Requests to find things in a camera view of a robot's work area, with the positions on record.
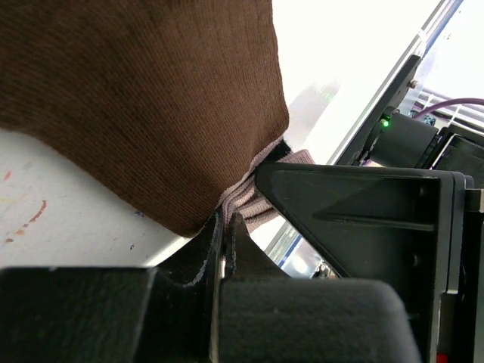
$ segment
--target brown cloth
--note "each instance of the brown cloth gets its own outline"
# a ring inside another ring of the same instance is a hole
[[[196,234],[287,128],[270,0],[0,7],[0,127],[177,234]]]

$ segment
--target screw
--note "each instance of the screw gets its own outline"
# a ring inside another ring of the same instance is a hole
[[[416,79],[412,79],[408,84],[407,84],[408,87],[410,87],[411,89],[416,89],[417,86],[418,86],[418,81]]]

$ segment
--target purple cable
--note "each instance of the purple cable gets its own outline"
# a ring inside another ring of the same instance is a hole
[[[448,106],[455,106],[456,104],[478,104],[480,106],[484,106],[484,99],[482,98],[455,98],[454,100],[448,100],[448,101],[443,101],[439,102],[438,104],[434,104],[431,107],[428,107],[421,112],[417,113],[414,116],[414,119],[417,119],[420,116],[427,115],[428,113],[431,113],[435,110],[438,110],[439,108],[444,108]]]

